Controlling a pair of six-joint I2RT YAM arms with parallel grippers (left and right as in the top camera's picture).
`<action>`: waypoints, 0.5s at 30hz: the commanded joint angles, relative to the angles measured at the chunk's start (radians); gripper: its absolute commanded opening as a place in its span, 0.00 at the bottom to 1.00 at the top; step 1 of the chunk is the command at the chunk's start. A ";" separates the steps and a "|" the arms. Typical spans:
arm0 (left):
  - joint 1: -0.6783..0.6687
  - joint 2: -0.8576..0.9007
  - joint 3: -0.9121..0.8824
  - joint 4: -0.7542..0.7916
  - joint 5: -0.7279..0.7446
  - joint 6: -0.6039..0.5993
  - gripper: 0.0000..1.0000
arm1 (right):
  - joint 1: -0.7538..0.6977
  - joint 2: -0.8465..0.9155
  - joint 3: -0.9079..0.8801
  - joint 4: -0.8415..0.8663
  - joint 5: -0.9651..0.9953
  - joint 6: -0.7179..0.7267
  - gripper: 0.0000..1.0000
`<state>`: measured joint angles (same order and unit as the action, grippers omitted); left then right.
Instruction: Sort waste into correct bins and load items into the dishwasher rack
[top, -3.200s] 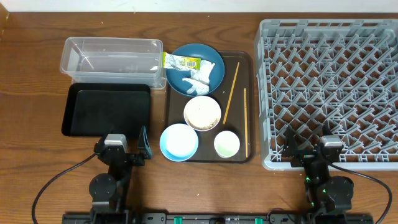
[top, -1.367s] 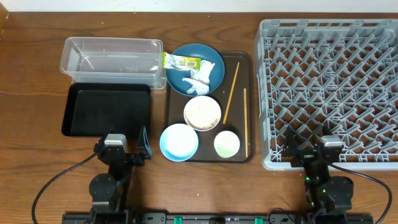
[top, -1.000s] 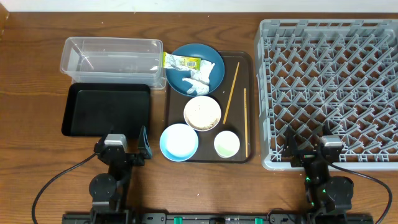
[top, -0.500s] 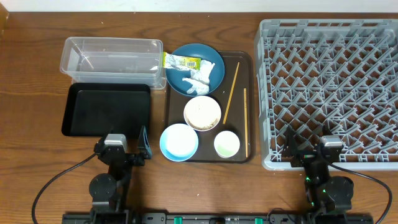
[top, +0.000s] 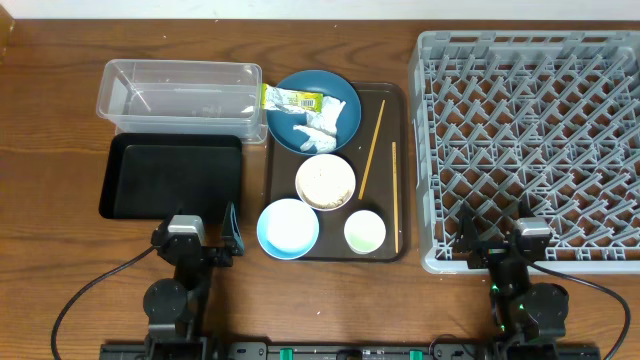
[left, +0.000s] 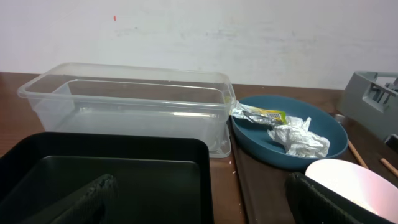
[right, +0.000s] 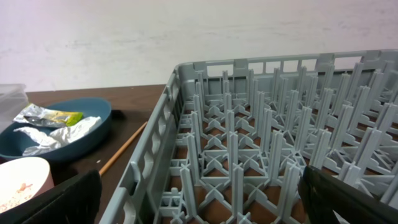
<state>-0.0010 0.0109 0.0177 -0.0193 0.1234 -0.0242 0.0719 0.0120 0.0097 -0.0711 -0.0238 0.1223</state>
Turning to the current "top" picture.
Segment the light blue bowl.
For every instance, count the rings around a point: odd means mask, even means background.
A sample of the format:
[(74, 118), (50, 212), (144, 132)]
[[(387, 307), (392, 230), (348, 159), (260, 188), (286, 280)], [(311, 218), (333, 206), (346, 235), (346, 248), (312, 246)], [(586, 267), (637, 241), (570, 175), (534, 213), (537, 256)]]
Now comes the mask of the light blue bowl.
[(306, 255), (316, 244), (319, 230), (314, 210), (293, 198), (269, 204), (256, 225), (260, 246), (269, 256), (279, 260), (294, 260)]

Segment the white cup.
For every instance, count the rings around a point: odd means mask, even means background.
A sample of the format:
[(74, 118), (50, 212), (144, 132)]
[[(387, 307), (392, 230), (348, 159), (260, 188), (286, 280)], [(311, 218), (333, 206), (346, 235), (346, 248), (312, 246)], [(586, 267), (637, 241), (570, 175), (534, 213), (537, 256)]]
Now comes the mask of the white cup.
[(382, 246), (386, 238), (383, 219), (373, 211), (359, 210), (344, 224), (344, 238), (356, 254), (369, 254)]

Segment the pink white bowl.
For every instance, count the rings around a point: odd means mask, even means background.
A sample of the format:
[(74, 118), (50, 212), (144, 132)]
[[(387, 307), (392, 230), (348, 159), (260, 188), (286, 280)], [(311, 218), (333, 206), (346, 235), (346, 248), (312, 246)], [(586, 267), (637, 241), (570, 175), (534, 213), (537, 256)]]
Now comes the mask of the pink white bowl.
[(351, 165), (342, 157), (321, 154), (301, 164), (294, 187), (300, 199), (313, 209), (333, 211), (351, 199), (356, 177)]

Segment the dark blue plate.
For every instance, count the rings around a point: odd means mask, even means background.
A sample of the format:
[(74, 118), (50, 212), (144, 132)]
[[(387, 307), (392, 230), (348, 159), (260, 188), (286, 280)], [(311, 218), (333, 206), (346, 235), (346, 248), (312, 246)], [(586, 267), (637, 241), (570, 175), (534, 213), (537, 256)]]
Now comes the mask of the dark blue plate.
[[(362, 106), (354, 86), (343, 77), (324, 70), (305, 70), (283, 79), (277, 88), (286, 90), (321, 93), (346, 102), (337, 117), (335, 151), (343, 148), (355, 136), (362, 119)], [(268, 110), (266, 120), (269, 131), (277, 143), (298, 154), (315, 155), (317, 149), (312, 146), (302, 151), (300, 147), (310, 139), (302, 131), (294, 130), (294, 125), (303, 125), (302, 115), (288, 115), (281, 111)]]

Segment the white tissue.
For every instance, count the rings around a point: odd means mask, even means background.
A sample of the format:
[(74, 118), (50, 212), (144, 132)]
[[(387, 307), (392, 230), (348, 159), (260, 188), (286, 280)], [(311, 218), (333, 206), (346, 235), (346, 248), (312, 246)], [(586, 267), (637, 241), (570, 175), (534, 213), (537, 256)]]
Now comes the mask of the white tissue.
[(294, 125), (295, 131), (300, 131), (308, 139), (300, 146), (302, 152), (316, 154), (331, 153), (337, 147), (337, 120), (346, 102), (325, 96), (319, 113), (307, 112), (305, 125)]

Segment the green yellow snack wrapper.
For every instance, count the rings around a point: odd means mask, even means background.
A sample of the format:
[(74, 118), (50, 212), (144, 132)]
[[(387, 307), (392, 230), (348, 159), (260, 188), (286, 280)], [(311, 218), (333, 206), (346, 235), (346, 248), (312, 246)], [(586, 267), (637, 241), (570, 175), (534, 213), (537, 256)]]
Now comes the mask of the green yellow snack wrapper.
[(262, 84), (261, 107), (269, 111), (281, 111), (288, 114), (305, 112), (319, 113), (324, 95), (315, 92), (289, 90)]

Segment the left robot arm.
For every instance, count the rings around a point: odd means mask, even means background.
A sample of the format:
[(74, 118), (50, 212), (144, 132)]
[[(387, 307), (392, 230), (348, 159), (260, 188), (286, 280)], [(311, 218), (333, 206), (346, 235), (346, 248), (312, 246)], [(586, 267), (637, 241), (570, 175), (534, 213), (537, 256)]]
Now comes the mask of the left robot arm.
[(230, 267), (245, 247), (235, 206), (228, 203), (222, 222), (221, 246), (206, 244), (197, 215), (174, 215), (152, 233), (157, 255), (174, 267), (174, 275), (153, 283), (143, 298), (149, 319), (144, 359), (207, 360), (220, 357), (217, 341), (202, 331), (212, 272)]

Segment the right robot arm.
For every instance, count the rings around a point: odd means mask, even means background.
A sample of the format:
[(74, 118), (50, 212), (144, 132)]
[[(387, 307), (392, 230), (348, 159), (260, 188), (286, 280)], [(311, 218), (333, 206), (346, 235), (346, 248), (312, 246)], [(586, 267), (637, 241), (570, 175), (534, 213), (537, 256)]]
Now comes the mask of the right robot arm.
[(458, 212), (454, 250), (468, 255), (471, 269), (487, 269), (492, 281), (489, 297), (493, 319), (501, 329), (476, 351), (479, 359), (559, 360), (557, 340), (566, 335), (567, 290), (555, 283), (531, 281), (528, 267), (544, 258), (552, 229), (524, 204), (513, 229), (498, 240), (482, 240), (474, 212)]

